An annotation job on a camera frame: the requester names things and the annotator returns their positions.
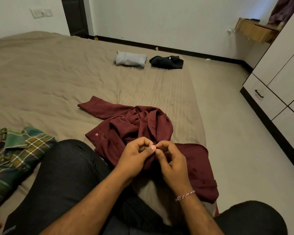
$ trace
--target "black baseboard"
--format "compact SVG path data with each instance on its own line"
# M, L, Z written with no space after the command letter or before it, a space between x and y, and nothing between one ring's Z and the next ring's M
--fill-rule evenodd
M245 61L242 60L241 63L242 67L245 68L245 70L249 73L252 73L252 71L254 70L251 66L249 66L249 64Z
M289 160L294 165L294 148L290 145L290 143L286 140L286 138L281 134L278 128L272 123L272 121L268 118L265 112L260 108L260 106L255 102L255 100L251 97L251 95L247 92L247 90L243 87L240 90L240 93L247 100L251 108L255 111L259 119L262 121L264 126L270 132L272 137L281 147L283 152L289 158Z
M231 59L231 58L225 58L225 57L220 57L220 56L215 56L215 55L201 54L201 53L197 53L197 52L180 50L180 49L176 49L176 48L168 48L168 47L162 47L162 46L158 46L158 45L138 43L138 42L133 42L133 41L128 41L128 40L114 39L114 38L98 36L98 35L96 35L94 37L97 37L98 40L105 41L105 42L119 43L119 44L125 44L125 45L141 47L141 48L149 48L149 49L156 49L156 47L158 47L159 51L164 51L164 52L169 52L169 53L174 53L174 54L179 54L179 55L188 55L188 56L193 56L193 57L198 57L198 58L203 58L203 59L211 59L211 60L222 61L222 62L227 62L227 63L241 64L242 66L244 63L245 63L245 65L248 65L246 62L244 62L243 60L239 60L239 59Z

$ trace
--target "wardrobe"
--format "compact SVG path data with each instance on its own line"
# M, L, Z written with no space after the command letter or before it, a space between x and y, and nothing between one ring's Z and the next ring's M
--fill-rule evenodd
M294 14L240 92L294 165Z

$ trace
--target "maroon shirt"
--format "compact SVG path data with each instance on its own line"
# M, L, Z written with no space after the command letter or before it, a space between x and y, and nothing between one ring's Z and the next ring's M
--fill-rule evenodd
M95 152L114 166L127 143L139 137L149 138L154 143L169 141L173 133L170 119L156 107L112 104L95 96L77 106L104 120L88 132L86 137L96 146ZM176 146L187 160L188 178L197 196L202 201L214 203L219 193L208 159L208 150L195 143L176 143ZM154 159L151 156L145 161L145 170L150 168Z

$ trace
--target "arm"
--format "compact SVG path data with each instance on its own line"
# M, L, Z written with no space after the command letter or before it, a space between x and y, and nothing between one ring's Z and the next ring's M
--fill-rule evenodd
M187 162L183 154L170 141L161 141L155 153L165 182L175 195L183 196L193 188L188 179ZM192 235L224 235L200 200L193 193L180 201L188 229Z
M152 141L145 137L128 143L109 176L40 235L99 234L119 195L142 170L145 159L155 149Z

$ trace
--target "red and white bracelet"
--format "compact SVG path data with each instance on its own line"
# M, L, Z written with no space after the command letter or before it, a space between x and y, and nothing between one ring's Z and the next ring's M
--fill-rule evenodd
M175 201L177 202L177 201L183 200L186 196L188 196L188 195L190 195L190 194L192 194L192 193L195 193L195 191L193 190L192 192L189 192L189 193L187 193L187 194L185 194L185 195L183 195L183 196L179 196L179 197L177 197L177 198L175 199Z

